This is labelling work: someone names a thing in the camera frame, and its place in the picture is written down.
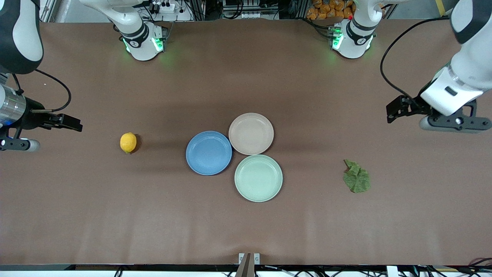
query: green led light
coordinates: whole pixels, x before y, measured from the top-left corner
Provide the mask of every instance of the green led light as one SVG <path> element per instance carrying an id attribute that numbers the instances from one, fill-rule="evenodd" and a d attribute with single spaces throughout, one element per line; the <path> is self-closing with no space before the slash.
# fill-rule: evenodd
<path id="1" fill-rule="evenodd" d="M 130 48 L 128 47 L 128 44 L 126 43 L 125 39 L 123 39 L 123 42 L 124 42 L 124 44 L 125 44 L 125 46 L 126 46 L 126 51 L 127 51 L 128 53 L 130 53 Z"/>
<path id="2" fill-rule="evenodd" d="M 343 34 L 340 34 L 340 36 L 339 36 L 339 37 L 337 37 L 337 38 L 335 38 L 335 39 L 333 40 L 333 48 L 334 48 L 334 49 L 339 49 L 339 48 L 340 48 L 340 44 L 341 44 L 342 40 L 343 40 Z"/>
<path id="3" fill-rule="evenodd" d="M 155 49 L 160 52 L 162 51 L 164 48 L 162 47 L 162 43 L 160 42 L 160 39 L 155 39 L 155 38 L 152 38 L 152 42 L 154 43 L 154 46 L 155 46 Z"/>

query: plate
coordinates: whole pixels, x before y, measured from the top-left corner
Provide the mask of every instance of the plate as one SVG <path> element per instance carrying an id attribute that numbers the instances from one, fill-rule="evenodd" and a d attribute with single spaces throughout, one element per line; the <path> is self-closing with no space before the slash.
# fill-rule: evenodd
<path id="1" fill-rule="evenodd" d="M 188 143 L 186 161 L 189 167 L 201 175 L 214 175 L 224 170 L 232 158 L 229 140 L 221 133 L 205 131 Z"/>
<path id="2" fill-rule="evenodd" d="M 265 202 L 277 195 L 282 187 L 282 169 L 265 155 L 253 155 L 242 160 L 234 175 L 239 193 L 253 202 Z"/>
<path id="3" fill-rule="evenodd" d="M 229 127 L 231 145 L 239 153 L 256 155 L 265 152 L 274 140 L 274 127 L 263 115 L 245 113 Z"/>

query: silver cylinder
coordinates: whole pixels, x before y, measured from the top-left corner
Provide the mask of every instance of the silver cylinder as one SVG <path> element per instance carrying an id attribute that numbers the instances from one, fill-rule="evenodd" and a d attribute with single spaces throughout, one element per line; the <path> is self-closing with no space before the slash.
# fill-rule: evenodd
<path id="1" fill-rule="evenodd" d="M 26 110 L 26 99 L 0 84 L 0 128 L 19 120 Z"/>

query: metal bracket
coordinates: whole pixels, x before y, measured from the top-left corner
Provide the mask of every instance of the metal bracket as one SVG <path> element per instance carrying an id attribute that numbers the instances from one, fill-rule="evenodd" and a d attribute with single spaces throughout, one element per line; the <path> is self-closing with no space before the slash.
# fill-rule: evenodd
<path id="1" fill-rule="evenodd" d="M 256 261 L 256 254 L 258 253 L 248 253 L 243 254 L 243 257 L 240 257 L 240 264 L 238 270 L 236 271 L 236 277 L 255 277 L 256 274 L 254 272 L 254 265 Z"/>
<path id="2" fill-rule="evenodd" d="M 238 264 L 241 263 L 241 261 L 243 260 L 245 254 L 244 253 L 239 253 L 239 262 Z M 255 265 L 259 265 L 260 264 L 260 253 L 255 253 L 254 254 L 254 264 Z"/>

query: blue plate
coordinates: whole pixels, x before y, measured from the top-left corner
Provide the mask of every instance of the blue plate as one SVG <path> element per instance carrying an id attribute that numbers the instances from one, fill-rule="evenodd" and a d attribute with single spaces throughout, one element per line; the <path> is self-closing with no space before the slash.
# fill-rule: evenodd
<path id="1" fill-rule="evenodd" d="M 201 175 L 221 172 L 229 165 L 231 158 L 231 143 L 223 134 L 215 131 L 197 134 L 186 148 L 189 167 Z"/>

